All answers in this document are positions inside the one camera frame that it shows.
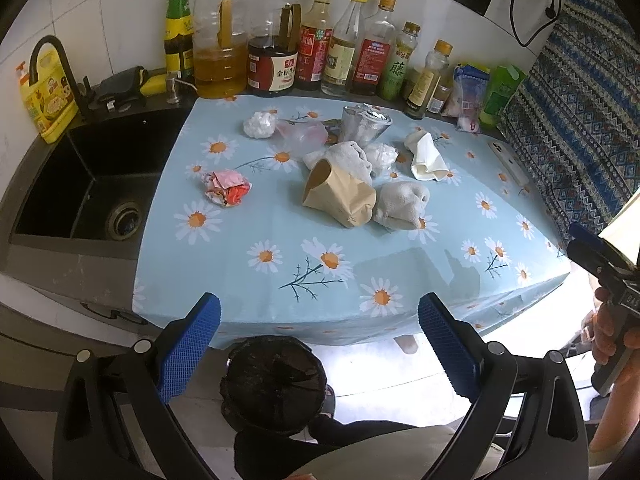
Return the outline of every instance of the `black faucet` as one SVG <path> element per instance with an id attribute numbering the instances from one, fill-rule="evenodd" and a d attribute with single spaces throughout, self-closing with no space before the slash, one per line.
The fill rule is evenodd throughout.
<path id="1" fill-rule="evenodd" d="M 62 46 L 62 43 L 60 43 L 60 40 L 51 34 L 49 34 L 48 36 L 44 36 L 44 38 L 41 38 L 41 40 L 36 43 L 36 46 L 33 48 L 31 59 L 29 61 L 29 86 L 38 82 L 38 54 L 40 53 L 40 49 L 42 48 L 42 46 L 46 43 L 52 45 L 53 48 L 55 48 L 58 52 L 62 70 L 65 71 L 66 80 L 69 82 L 71 93 L 74 95 L 74 99 L 76 100 L 76 104 L 78 105 L 78 109 L 80 110 L 82 118 L 88 123 L 92 122 L 94 120 L 94 113 L 89 110 L 89 97 L 91 94 L 89 79 L 87 77 L 84 78 L 84 88 L 86 89 L 87 94 L 87 96 L 84 96 L 80 93 L 80 89 L 78 88 L 78 84 L 76 83 L 76 78 L 74 78 L 74 74 L 73 72 L 71 72 L 71 67 L 69 66 L 69 60 L 66 57 L 65 48 Z"/>

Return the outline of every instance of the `patterned blanket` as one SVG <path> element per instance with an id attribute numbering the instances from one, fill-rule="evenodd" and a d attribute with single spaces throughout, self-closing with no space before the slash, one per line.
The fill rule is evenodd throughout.
<path id="1" fill-rule="evenodd" d="M 560 234 L 599 233 L 640 187 L 640 45 L 614 0 L 566 0 L 498 128 Z"/>

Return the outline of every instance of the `light blue tablecloth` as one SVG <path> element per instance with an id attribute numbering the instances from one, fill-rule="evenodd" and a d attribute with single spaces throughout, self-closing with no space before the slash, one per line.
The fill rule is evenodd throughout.
<path id="1" fill-rule="evenodd" d="M 257 110 L 277 110 L 289 120 L 332 120 L 345 104 L 297 97 L 198 100 L 146 222 L 134 311 L 165 326 L 212 292 L 222 302 L 213 346 L 262 334 L 341 345 L 420 332 L 417 305 L 427 292 L 486 333 L 562 283 L 570 266 L 542 199 L 514 183 L 489 137 L 388 110 L 394 124 L 380 140 L 397 147 L 406 162 L 374 186 L 412 178 L 412 156 L 402 141 L 416 128 L 433 134 L 451 175 L 424 183 L 431 194 L 424 229 L 392 232 L 373 221 L 347 229 L 302 206 L 306 167 L 273 139 L 242 133 L 242 121 Z M 221 208 L 204 195 L 193 171 L 199 168 L 239 168 L 253 187 L 241 205 Z"/>

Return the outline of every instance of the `brown paper bag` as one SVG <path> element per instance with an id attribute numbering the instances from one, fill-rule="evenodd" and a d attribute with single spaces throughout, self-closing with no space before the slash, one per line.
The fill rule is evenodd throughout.
<path id="1" fill-rule="evenodd" d="M 322 158 L 309 174 L 302 204 L 325 211 L 345 227 L 371 220 L 376 190 Z"/>

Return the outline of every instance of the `sink drain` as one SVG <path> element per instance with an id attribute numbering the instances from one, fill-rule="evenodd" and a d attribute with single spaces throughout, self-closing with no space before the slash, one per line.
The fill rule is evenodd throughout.
<path id="1" fill-rule="evenodd" d="M 107 220 L 109 238 L 123 241 L 131 238 L 139 229 L 142 213 L 135 202 L 125 202 L 117 206 Z"/>

